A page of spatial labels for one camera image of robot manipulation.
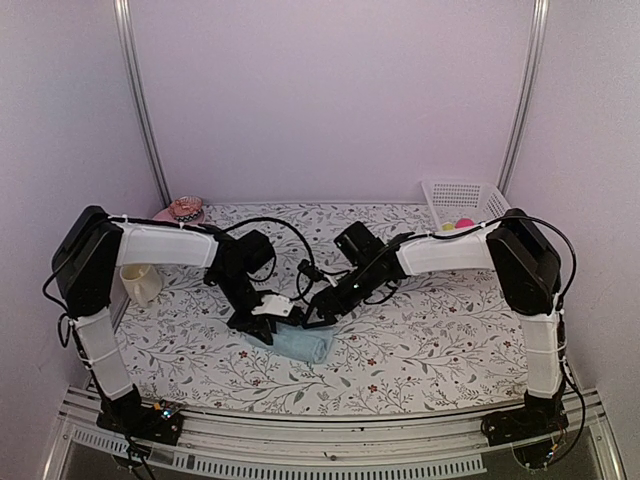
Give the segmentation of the light blue towel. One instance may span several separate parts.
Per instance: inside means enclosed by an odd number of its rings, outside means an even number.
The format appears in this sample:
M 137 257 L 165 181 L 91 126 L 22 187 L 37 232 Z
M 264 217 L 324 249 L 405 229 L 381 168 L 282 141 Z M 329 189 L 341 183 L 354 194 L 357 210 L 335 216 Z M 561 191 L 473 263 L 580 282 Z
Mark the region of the light blue towel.
M 284 324 L 280 324 L 277 333 L 272 335 L 271 345 L 254 336 L 245 336 L 246 341 L 254 347 L 310 364 L 325 362 L 332 348 L 333 338 L 334 329 L 330 327 L 303 329 Z

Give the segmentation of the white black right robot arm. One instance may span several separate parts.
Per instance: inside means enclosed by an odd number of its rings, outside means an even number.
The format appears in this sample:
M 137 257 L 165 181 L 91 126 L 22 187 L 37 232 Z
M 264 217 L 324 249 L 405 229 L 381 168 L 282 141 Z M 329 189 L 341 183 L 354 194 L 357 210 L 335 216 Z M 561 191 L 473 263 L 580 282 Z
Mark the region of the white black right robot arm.
M 388 282 L 440 271 L 492 271 L 521 323 L 527 393 L 536 398 L 518 412 L 517 427 L 537 436 L 554 422 L 556 409 L 549 399 L 563 387 L 558 328 L 566 294 L 560 255 L 540 231 L 542 224 L 510 209 L 458 233 L 399 234 L 383 242 L 357 221 L 334 240 L 352 271 L 312 297 L 302 325 L 331 326 Z

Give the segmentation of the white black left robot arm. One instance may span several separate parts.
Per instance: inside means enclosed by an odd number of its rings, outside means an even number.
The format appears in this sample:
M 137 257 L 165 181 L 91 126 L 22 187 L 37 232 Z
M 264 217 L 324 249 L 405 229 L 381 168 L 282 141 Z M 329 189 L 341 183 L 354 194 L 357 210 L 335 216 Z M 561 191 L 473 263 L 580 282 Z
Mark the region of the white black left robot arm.
M 115 271 L 129 265 L 202 268 L 204 282 L 218 286 L 233 309 L 231 326 L 270 345 L 277 323 L 299 326 L 304 313 L 293 300 L 254 288 L 250 275 L 274 256 L 268 237 L 256 230 L 240 238 L 215 226 L 108 215 L 86 208 L 52 260 L 52 281 L 83 363 L 102 394 L 113 401 L 111 419 L 128 434 L 148 426 L 148 412 L 129 395 L 135 391 L 117 345 L 110 313 Z

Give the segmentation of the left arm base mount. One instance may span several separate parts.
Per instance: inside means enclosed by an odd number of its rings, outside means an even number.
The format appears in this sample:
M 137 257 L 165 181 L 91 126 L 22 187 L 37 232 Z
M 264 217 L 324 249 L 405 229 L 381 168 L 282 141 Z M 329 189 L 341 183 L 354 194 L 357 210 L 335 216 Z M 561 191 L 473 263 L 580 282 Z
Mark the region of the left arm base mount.
M 145 406 L 136 392 L 117 400 L 103 400 L 96 421 L 101 429 L 170 446 L 178 444 L 183 423 L 181 413 Z

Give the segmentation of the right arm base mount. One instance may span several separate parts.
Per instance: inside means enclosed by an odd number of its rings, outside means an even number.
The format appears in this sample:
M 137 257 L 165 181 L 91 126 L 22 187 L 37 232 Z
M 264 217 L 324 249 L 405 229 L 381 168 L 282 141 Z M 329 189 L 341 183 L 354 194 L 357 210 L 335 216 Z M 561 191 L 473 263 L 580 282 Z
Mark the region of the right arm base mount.
M 522 407 L 483 416 L 480 430 L 489 445 L 496 446 L 550 434 L 568 425 L 561 401 L 526 396 Z

